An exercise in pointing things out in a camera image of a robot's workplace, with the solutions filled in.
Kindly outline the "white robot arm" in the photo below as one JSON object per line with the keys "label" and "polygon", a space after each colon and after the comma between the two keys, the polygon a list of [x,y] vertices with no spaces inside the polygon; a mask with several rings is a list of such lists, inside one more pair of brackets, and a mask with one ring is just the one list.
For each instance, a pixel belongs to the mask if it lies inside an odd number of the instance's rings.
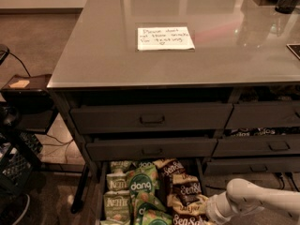
{"label": "white robot arm", "polygon": [[234,217],[256,214],[264,208],[300,223],[299,192],[259,187],[241,178],[232,179],[224,192],[209,197],[205,214],[217,225],[224,225]]}

